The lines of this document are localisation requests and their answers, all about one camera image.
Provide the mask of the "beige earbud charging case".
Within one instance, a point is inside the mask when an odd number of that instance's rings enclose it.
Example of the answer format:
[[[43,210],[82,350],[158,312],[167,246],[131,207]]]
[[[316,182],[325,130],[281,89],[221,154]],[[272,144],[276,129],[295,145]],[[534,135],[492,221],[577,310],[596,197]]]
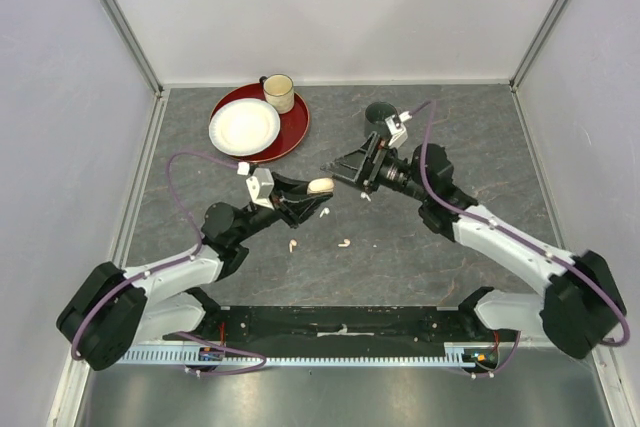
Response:
[[[335,184],[331,178],[317,178],[308,183],[307,193],[312,195],[332,193],[334,187]]]

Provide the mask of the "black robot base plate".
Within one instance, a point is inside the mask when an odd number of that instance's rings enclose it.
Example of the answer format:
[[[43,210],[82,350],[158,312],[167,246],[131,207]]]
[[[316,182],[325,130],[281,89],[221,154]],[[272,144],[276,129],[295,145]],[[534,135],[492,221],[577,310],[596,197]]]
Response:
[[[264,356],[440,356],[447,344],[473,344],[490,351],[516,339],[509,329],[485,327],[473,312],[480,288],[459,306],[221,306],[204,292],[205,316],[189,333],[199,339]]]

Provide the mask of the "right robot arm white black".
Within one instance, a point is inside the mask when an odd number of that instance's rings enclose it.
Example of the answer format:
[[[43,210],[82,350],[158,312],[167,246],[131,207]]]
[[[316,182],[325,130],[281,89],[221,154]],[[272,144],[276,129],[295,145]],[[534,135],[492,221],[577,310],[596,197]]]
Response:
[[[598,345],[629,341],[627,310],[606,260],[591,250],[578,255],[542,242],[496,217],[455,185],[442,146],[423,143],[412,158],[401,159],[373,133],[322,169],[366,194],[386,187],[419,201],[419,216],[431,232],[483,254],[531,288],[529,294],[477,290],[457,318],[465,338],[519,331],[543,336],[576,359]]]

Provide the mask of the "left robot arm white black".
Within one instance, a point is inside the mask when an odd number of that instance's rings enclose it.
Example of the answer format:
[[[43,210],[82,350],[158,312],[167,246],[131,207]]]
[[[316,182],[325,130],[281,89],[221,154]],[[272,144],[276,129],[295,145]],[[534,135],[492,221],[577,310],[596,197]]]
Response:
[[[240,268],[249,254],[245,240],[279,221],[299,227],[335,188],[329,178],[294,180],[266,168],[256,169],[246,185],[246,206],[216,202],[207,209],[194,247],[142,266],[103,262],[91,271],[56,321],[74,360],[100,371],[130,347],[168,334],[211,339],[220,318],[202,286]]]

